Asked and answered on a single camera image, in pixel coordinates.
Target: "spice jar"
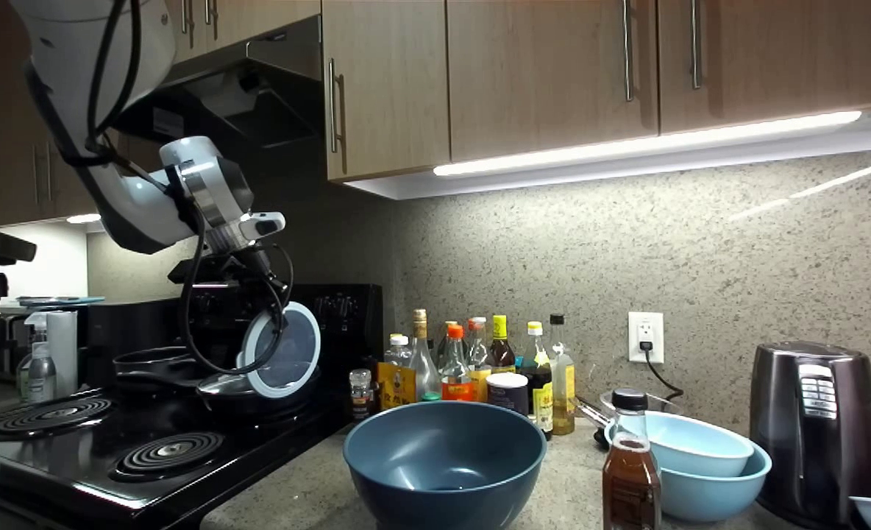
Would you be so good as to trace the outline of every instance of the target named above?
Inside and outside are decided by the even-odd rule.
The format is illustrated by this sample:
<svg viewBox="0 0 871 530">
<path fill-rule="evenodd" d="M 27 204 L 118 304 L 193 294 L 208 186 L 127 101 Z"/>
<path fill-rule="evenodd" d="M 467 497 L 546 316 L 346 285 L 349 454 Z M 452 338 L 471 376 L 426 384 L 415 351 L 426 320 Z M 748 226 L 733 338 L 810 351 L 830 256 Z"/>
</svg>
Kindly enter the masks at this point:
<svg viewBox="0 0 871 530">
<path fill-rule="evenodd" d="M 611 392 L 611 407 L 611 447 L 604 465 L 604 526 L 655 530 L 661 523 L 661 481 L 646 441 L 646 397 Z"/>
</svg>

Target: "bottle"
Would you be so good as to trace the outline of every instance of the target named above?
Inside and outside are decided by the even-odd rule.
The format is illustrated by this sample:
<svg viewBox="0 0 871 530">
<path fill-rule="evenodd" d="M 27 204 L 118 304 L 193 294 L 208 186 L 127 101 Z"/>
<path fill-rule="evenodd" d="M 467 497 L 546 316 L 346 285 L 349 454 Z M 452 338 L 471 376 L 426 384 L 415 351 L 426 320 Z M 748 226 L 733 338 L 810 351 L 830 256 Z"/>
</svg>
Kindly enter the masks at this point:
<svg viewBox="0 0 871 530">
<path fill-rule="evenodd" d="M 437 373 L 434 373 L 434 363 L 429 353 L 429 320 L 426 320 L 426 309 L 412 309 L 412 363 L 415 363 L 415 395 L 417 400 L 437 400 L 442 389 L 437 389 Z"/>
<path fill-rule="evenodd" d="M 530 372 L 530 407 L 536 426 L 549 440 L 552 437 L 552 372 L 549 356 L 540 351 L 533 360 Z"/>
<path fill-rule="evenodd" d="M 55 397 L 55 366 L 46 351 L 46 329 L 33 328 L 33 351 L 17 366 L 17 392 L 24 403 L 46 403 Z"/>
<path fill-rule="evenodd" d="M 383 363 L 377 363 L 379 410 L 417 400 L 412 351 L 404 332 L 389 335 Z"/>
<path fill-rule="evenodd" d="M 442 400 L 473 400 L 471 366 L 461 351 L 465 329 L 458 320 L 443 323 L 451 363 L 442 372 Z"/>
<path fill-rule="evenodd" d="M 661 523 L 661 481 L 646 441 L 646 400 L 614 392 L 611 407 L 614 432 L 604 465 L 604 526 L 655 530 Z"/>
<path fill-rule="evenodd" d="M 471 387 L 476 400 L 487 400 L 487 376 L 490 376 L 490 351 L 484 342 L 484 319 L 467 319 L 467 363 L 473 366 Z"/>
<path fill-rule="evenodd" d="M 507 338 L 507 316 L 490 316 L 490 372 L 514 372 L 514 351 Z"/>
<path fill-rule="evenodd" d="M 565 323 L 565 319 L 549 316 L 549 338 L 559 323 Z M 561 342 L 557 342 L 549 353 L 552 353 L 552 437 L 568 437 L 576 431 L 576 363 Z"/>
</svg>

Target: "countertop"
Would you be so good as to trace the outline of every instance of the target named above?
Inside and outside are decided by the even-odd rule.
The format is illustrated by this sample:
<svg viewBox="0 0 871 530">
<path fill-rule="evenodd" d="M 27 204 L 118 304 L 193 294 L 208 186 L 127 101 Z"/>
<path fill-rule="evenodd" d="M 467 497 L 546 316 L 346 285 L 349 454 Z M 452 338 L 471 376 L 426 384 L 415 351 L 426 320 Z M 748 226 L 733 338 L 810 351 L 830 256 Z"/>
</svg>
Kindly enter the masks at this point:
<svg viewBox="0 0 871 530">
<path fill-rule="evenodd" d="M 576 432 L 552 437 L 537 482 L 508 530 L 587 530 L 601 526 L 601 468 L 607 454 L 590 441 L 595 423 L 580 417 Z M 206 530 L 373 530 L 346 462 L 345 432 L 324 440 L 303 456 L 252 482 L 203 518 Z M 782 518 L 752 506 L 742 518 L 713 523 L 724 530 L 788 530 Z"/>
</svg>

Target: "range hood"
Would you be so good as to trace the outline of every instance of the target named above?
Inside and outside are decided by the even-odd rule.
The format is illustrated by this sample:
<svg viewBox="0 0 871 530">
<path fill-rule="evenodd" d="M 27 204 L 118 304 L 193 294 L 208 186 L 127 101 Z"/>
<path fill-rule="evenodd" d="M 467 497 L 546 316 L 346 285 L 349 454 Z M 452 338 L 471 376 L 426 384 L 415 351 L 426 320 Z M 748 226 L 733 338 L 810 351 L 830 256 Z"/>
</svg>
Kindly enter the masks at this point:
<svg viewBox="0 0 871 530">
<path fill-rule="evenodd" d="M 208 135 L 220 147 L 321 141 L 318 17 L 173 64 L 115 127 L 150 141 Z"/>
<path fill-rule="evenodd" d="M 437 166 L 346 186 L 389 200 L 415 200 L 868 150 L 871 105 Z"/>
</svg>

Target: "kitchen cabinet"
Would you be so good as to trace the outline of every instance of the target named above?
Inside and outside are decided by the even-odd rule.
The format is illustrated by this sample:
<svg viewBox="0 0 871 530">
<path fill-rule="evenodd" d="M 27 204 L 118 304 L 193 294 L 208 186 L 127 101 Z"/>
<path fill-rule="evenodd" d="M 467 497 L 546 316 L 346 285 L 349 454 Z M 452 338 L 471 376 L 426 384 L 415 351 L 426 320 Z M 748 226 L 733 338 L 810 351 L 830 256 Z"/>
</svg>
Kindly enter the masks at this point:
<svg viewBox="0 0 871 530">
<path fill-rule="evenodd" d="M 0 225 L 95 210 L 36 113 L 27 58 L 24 27 L 0 4 Z"/>
<path fill-rule="evenodd" d="M 452 158 L 655 129 L 651 0 L 446 0 Z"/>
<path fill-rule="evenodd" d="M 326 176 L 446 161 L 443 0 L 324 0 Z"/>
<path fill-rule="evenodd" d="M 321 0 L 168 0 L 177 63 L 314 17 Z"/>
<path fill-rule="evenodd" d="M 661 129 L 871 104 L 871 4 L 658 0 Z"/>
</svg>

